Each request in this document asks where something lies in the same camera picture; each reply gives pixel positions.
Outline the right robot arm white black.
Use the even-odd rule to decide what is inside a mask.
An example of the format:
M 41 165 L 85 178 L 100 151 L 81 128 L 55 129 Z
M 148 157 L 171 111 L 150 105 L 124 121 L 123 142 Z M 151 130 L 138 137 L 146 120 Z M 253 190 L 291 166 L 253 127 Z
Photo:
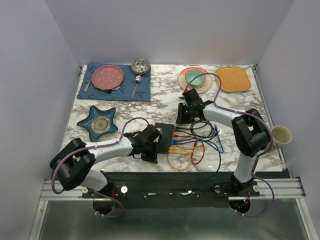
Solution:
M 231 176 L 230 191 L 236 196 L 243 195 L 253 181 L 259 157 L 273 140 L 269 127 L 254 108 L 242 112 L 218 106 L 214 101 L 203 101 L 195 89 L 185 90 L 182 97 L 185 103 L 178 104 L 177 124 L 192 124 L 198 118 L 233 130 L 240 154 Z

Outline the black network switch box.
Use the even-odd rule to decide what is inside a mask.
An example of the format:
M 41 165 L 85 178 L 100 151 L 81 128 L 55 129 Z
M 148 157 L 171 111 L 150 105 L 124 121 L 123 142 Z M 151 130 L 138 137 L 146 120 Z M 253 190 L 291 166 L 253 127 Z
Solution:
M 175 126 L 173 124 L 156 122 L 155 127 L 161 132 L 161 139 L 157 145 L 157 152 L 159 154 L 167 154 L 169 152 Z

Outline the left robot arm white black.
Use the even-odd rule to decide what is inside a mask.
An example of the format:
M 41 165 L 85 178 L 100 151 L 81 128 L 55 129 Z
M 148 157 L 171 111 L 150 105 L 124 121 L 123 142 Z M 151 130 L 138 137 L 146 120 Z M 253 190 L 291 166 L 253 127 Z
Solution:
M 85 143 L 80 138 L 72 140 L 49 163 L 53 170 L 51 188 L 56 194 L 55 180 L 58 180 L 63 191 L 76 187 L 93 190 L 99 197 L 110 194 L 111 185 L 104 173 L 93 170 L 94 164 L 118 157 L 140 156 L 145 162 L 157 163 L 158 141 L 162 131 L 149 124 L 144 130 L 125 133 L 119 140 L 107 140 L 100 143 Z

